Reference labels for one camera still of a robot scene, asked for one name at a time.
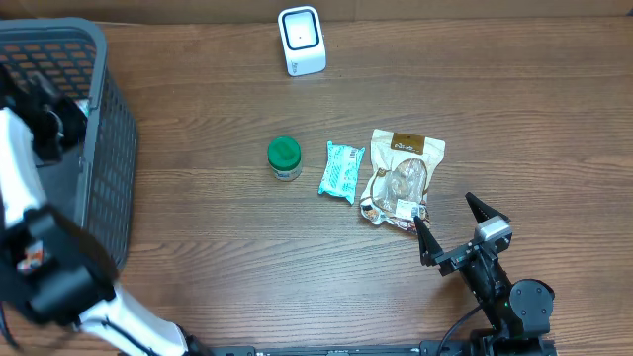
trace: jar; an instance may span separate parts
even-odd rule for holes
[[[288,136],[273,139],[268,145],[268,163],[275,178],[281,181],[290,182],[299,177],[303,168],[299,144]]]

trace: plastic food package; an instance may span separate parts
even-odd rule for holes
[[[354,204],[358,170],[365,148],[356,149],[346,145],[327,143],[327,165],[318,186],[318,193],[343,197]]]
[[[374,130],[374,175],[360,197],[363,217],[373,224],[387,222],[415,232],[414,210],[430,226],[426,196],[431,175],[444,158],[445,146],[439,139]]]

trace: tabletop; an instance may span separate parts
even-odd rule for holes
[[[276,24],[104,29],[139,132],[126,288],[211,346],[440,339],[475,299],[457,274],[420,265],[413,235],[358,206],[373,129],[422,134],[446,142],[428,194],[442,246],[472,238],[475,193],[512,218],[509,278],[555,290],[560,354],[631,354],[633,21],[322,28],[327,69],[298,78]],[[266,159],[282,134],[303,152],[291,183]],[[352,206],[317,193],[329,140],[367,149]],[[36,353],[115,354],[9,323]],[[457,336],[486,326],[477,315]]]

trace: blue snack package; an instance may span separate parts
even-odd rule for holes
[[[326,192],[334,197],[345,198],[349,204],[354,204],[358,170],[363,154],[365,154],[365,148],[356,149],[328,141],[327,165],[318,186],[318,193]]]

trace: plastic crate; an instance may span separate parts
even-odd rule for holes
[[[96,236],[123,268],[131,232],[137,133],[106,60],[105,36],[87,20],[0,21],[0,63],[19,85],[38,71],[67,96],[88,100],[83,146],[38,172],[48,200]]]

